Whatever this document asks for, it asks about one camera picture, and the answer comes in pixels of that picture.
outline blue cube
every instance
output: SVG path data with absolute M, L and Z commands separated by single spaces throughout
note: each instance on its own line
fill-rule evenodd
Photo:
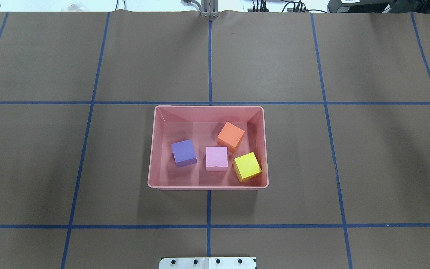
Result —
M 197 157 L 191 139 L 173 143 L 172 151 L 174 152 L 175 164 L 178 167 L 197 163 Z

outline metal bracket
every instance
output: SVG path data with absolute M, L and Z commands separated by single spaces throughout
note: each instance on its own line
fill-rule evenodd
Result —
M 159 269 L 256 269 L 256 257 L 163 258 Z
M 205 18 L 218 17 L 218 0 L 201 0 L 201 4 L 196 0 L 183 0 L 185 3 L 194 3 L 200 10 L 200 16 Z

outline pink box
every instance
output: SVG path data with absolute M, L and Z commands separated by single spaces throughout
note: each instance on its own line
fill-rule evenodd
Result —
M 206 147 L 205 167 L 207 171 L 228 170 L 228 148 L 225 146 Z
M 245 131 L 235 153 L 228 152 L 226 172 L 205 168 L 205 148 L 217 146 L 217 136 L 229 121 Z M 197 164 L 177 167 L 172 143 L 191 139 Z M 236 157 L 254 152 L 261 174 L 239 182 L 233 169 Z M 151 188 L 165 190 L 255 191 L 268 187 L 265 115 L 259 106 L 157 106 L 154 111 L 149 178 Z

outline purple cube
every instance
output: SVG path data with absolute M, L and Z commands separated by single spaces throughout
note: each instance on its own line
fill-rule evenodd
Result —
M 225 146 L 206 147 L 207 171 L 226 171 L 228 169 L 228 148 Z
M 174 152 L 175 164 L 178 167 L 197 163 L 197 157 L 191 139 L 173 143 L 172 151 Z

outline white background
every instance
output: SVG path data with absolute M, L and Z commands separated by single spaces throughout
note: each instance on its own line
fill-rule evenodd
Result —
M 195 5 L 186 5 L 181 0 L 125 0 L 127 10 L 138 12 L 170 12 L 197 10 Z M 116 7 L 116 0 L 0 0 L 1 12 L 59 12 L 74 2 L 81 2 L 88 11 L 107 12 Z M 329 0 L 304 0 L 308 9 L 327 11 Z M 236 10 L 246 12 L 253 7 L 251 0 L 219 0 L 218 9 Z M 281 12 L 284 2 L 268 0 L 267 7 L 270 12 Z M 124 9 L 123 0 L 119 0 L 118 9 Z

